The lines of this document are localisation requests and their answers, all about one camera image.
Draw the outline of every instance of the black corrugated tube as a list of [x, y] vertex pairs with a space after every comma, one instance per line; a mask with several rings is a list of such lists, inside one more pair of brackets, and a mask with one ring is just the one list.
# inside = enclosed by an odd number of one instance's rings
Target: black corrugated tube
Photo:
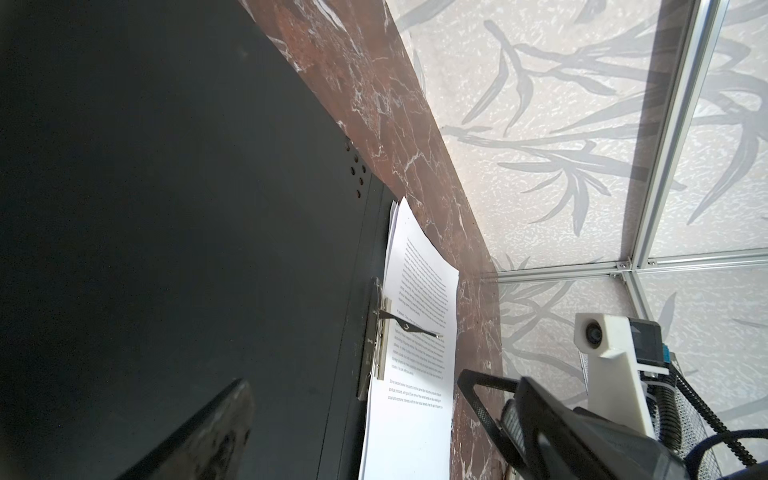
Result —
[[[688, 383], [685, 377], [679, 371], [677, 371], [677, 369], [672, 364], [670, 364], [670, 374], [677, 379], [677, 388], [680, 390], [680, 393], [682, 393], [683, 396], [688, 399], [688, 402], [694, 406], [696, 411], [699, 412], [699, 415], [701, 415], [701, 418], [710, 424], [712, 430], [714, 430], [715, 433], [728, 433], [729, 430], [720, 421], [720, 419], [717, 418], [715, 412], [713, 412], [710, 407], [704, 403], [701, 397], [699, 397], [699, 394], [696, 393], [696, 390], [690, 386], [690, 383]], [[741, 442], [730, 437], [724, 438], [727, 438], [723, 440], [725, 444], [728, 445], [728, 448], [731, 450], [731, 452], [733, 452], [733, 454], [744, 464], [744, 466], [749, 467], [757, 463], [755, 458], [744, 448], [744, 445], [742, 445]]]
[[659, 408], [659, 442], [673, 453], [679, 454], [683, 429], [674, 400], [675, 384], [674, 376], [659, 375], [655, 382], [649, 382], [648, 392], [656, 397], [656, 406]]

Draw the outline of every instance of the wallpaper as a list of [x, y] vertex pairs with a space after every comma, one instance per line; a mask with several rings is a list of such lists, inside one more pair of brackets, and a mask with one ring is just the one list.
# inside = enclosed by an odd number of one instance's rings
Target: wallpaper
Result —
[[[768, 428], [768, 268], [644, 273], [641, 282], [665, 342], [710, 408], [732, 430]], [[744, 445], [768, 458], [768, 442]], [[742, 468], [726, 447], [715, 456], [723, 474]]]
[[731, 0], [652, 255], [768, 247], [768, 2]]
[[631, 316], [621, 280], [595, 278], [498, 286], [505, 375], [531, 376], [570, 408], [587, 406], [581, 360], [574, 345], [574, 315]]
[[491, 255], [627, 257], [687, 3], [387, 3]]

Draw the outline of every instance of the hole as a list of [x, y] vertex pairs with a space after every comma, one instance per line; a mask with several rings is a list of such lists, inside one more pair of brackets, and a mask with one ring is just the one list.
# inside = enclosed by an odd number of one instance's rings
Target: hole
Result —
[[592, 322], [587, 325], [584, 334], [587, 337], [587, 343], [589, 343], [593, 349], [596, 349], [603, 342], [603, 329], [600, 328], [597, 322]]

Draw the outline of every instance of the black cable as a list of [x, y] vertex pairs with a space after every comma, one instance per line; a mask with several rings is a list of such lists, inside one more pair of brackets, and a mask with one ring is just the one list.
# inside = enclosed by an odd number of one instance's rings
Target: black cable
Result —
[[682, 393], [683, 396], [688, 399], [688, 402], [694, 406], [696, 411], [699, 412], [701, 418], [710, 424], [710, 427], [712, 427], [712, 430], [714, 430], [715, 433], [724, 435], [723, 442], [728, 445], [728, 448], [731, 449], [733, 454], [744, 464], [744, 466], [749, 467], [751, 465], [755, 465], [757, 461], [744, 448], [744, 445], [742, 445], [741, 442], [739, 442], [737, 439], [726, 438], [727, 435], [725, 434], [730, 433], [726, 426], [723, 424], [723, 422], [720, 421], [717, 415], [715, 415], [715, 412], [713, 412], [710, 407], [701, 399], [701, 397], [699, 397], [699, 394], [696, 393], [696, 390], [694, 390], [692, 386], [690, 386], [690, 383], [688, 383], [685, 377], [683, 377], [683, 374], [680, 373], [671, 363], [669, 367], [670, 374], [677, 378], [677, 389], [680, 390], [680, 393]]
[[683, 443], [683, 427], [674, 399], [677, 382], [672, 375], [659, 375], [655, 381], [664, 384], [648, 385], [648, 392], [656, 397], [656, 407], [659, 409], [659, 442], [672, 453], [679, 454]]
[[693, 447], [685, 458], [685, 469], [691, 480], [699, 478], [699, 467], [707, 450], [720, 442], [738, 442], [738, 439], [768, 439], [768, 429], [736, 430], [735, 432], [723, 432], [712, 435], [708, 439], [699, 442]]

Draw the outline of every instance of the white paper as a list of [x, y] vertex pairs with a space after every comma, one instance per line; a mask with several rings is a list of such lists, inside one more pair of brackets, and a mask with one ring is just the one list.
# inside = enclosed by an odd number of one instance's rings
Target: white paper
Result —
[[406, 199], [394, 224], [382, 294], [392, 313], [443, 337], [389, 322], [384, 380], [371, 379], [360, 478], [447, 479], [458, 271], [429, 242]]

